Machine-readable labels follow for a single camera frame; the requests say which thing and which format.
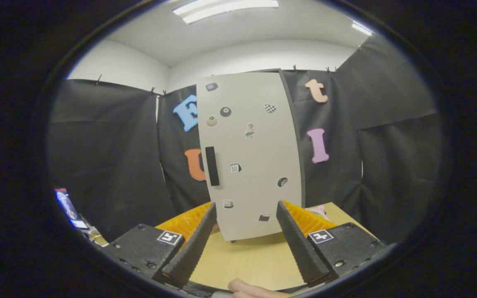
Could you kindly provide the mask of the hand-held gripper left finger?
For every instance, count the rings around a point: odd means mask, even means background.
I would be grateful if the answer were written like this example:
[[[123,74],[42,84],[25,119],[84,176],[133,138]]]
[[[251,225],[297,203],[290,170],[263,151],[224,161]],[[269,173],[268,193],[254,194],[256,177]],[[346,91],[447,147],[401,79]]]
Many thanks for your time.
[[[207,202],[156,227],[134,228],[108,245],[108,258],[142,277],[182,288],[189,281],[217,221]]]

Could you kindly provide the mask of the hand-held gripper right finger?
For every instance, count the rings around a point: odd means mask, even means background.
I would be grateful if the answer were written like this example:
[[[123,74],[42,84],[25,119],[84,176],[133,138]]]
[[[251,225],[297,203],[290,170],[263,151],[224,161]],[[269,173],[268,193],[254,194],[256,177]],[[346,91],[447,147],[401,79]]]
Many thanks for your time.
[[[337,225],[284,200],[277,204],[276,218],[309,287],[350,275],[388,249],[354,222]]]

